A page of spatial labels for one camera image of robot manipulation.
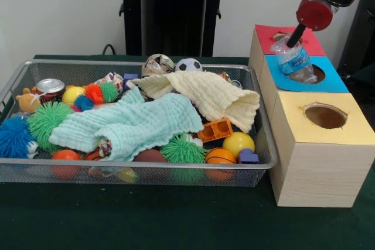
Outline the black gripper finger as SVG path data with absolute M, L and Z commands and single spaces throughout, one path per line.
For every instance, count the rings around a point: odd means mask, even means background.
M 288 48 L 293 48 L 300 40 L 302 37 L 304 31 L 306 29 L 306 26 L 304 24 L 299 24 L 295 30 L 293 31 L 292 35 L 287 41 L 287 47 Z

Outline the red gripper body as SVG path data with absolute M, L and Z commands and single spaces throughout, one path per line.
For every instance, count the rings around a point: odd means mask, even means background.
M 299 24 L 313 31 L 326 29 L 332 22 L 334 9 L 324 0 L 301 0 L 296 12 Z

